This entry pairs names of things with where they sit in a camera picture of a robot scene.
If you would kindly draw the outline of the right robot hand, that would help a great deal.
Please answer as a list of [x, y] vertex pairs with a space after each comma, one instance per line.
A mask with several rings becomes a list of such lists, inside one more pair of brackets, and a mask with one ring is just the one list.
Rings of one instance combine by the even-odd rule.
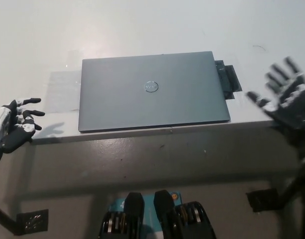
[[279, 125], [305, 130], [305, 74], [291, 57], [284, 62], [290, 73], [274, 63], [266, 74], [266, 87], [274, 94], [274, 100], [255, 91], [248, 91], [246, 96]]

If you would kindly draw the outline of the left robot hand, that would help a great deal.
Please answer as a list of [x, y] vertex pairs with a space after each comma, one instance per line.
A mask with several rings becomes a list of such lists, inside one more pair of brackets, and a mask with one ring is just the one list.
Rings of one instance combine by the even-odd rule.
[[0, 153], [14, 152], [42, 130], [33, 117], [43, 117], [45, 112], [23, 108], [24, 105], [39, 102], [40, 98], [13, 100], [0, 107]]

